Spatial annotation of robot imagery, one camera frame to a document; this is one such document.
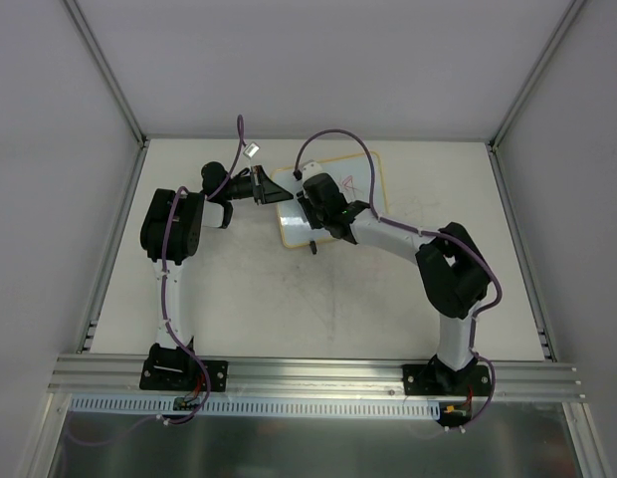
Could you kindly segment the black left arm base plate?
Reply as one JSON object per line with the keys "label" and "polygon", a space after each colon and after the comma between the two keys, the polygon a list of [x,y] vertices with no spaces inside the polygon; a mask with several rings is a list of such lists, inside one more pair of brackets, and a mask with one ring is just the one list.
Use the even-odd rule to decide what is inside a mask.
{"label": "black left arm base plate", "polygon": [[204,359],[209,375],[205,379],[200,365],[183,349],[167,349],[154,344],[143,362],[139,388],[149,391],[224,392],[229,363],[225,360]]}

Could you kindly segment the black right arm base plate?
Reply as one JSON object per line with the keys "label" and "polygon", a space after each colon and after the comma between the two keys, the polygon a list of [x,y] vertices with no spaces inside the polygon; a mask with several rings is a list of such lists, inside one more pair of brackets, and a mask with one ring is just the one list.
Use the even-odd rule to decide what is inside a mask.
{"label": "black right arm base plate", "polygon": [[401,365],[404,392],[408,396],[474,396],[486,397],[492,391],[489,368],[472,360],[454,371],[436,361]]}

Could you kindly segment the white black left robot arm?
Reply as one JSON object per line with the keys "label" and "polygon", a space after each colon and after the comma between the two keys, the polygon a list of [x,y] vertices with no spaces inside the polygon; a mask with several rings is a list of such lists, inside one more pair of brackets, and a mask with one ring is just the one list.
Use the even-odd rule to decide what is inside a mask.
{"label": "white black left robot arm", "polygon": [[194,327],[185,311],[182,279],[186,262],[199,248],[201,230],[226,229],[233,216],[234,200],[252,199],[258,205],[291,200],[293,195],[274,182],[260,165],[231,175],[212,161],[201,169],[202,190],[154,191],[140,229],[140,246],[151,261],[157,282],[159,318],[153,359],[168,357],[163,376],[177,388],[197,379]]}

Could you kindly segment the yellow framed whiteboard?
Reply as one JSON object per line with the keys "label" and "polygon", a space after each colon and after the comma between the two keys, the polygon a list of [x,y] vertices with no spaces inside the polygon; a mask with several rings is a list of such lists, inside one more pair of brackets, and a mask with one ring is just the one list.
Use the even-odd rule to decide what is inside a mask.
{"label": "yellow framed whiteboard", "polygon": [[[332,159],[317,160],[321,172],[327,174],[336,185],[336,205],[343,208],[354,201],[369,203],[373,197],[373,204],[378,213],[388,212],[387,197],[384,187],[382,162],[379,154],[370,151],[374,170],[374,189],[370,194],[371,168],[367,155],[362,152]],[[272,179],[283,189],[290,192],[294,198],[277,204],[277,217],[283,245],[288,249],[308,246],[311,242],[316,245],[333,241],[334,238],[323,228],[312,228],[301,206],[302,199],[311,206],[309,194],[303,183],[296,180],[291,166],[275,170]]]}

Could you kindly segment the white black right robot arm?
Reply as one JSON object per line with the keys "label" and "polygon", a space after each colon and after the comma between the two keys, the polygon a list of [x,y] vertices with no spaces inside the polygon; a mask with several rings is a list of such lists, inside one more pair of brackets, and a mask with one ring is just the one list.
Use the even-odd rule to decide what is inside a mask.
{"label": "white black right robot arm", "polygon": [[478,363],[474,352],[474,316],[486,297],[491,278],[483,256],[460,224],[432,232],[373,214],[370,204],[349,202],[325,173],[296,172],[297,194],[308,223],[353,245],[380,249],[417,266],[426,297],[440,314],[437,351],[415,378],[422,389],[457,394],[468,386]]}

